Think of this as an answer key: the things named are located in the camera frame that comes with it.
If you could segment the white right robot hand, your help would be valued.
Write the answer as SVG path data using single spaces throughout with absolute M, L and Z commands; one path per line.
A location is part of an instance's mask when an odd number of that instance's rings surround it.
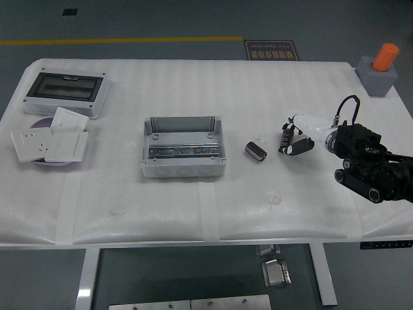
M 320 143 L 333 153 L 337 128 L 327 118 L 315 115 L 297 114 L 288 119 L 282 127 L 278 152 L 297 156 L 314 148 Z

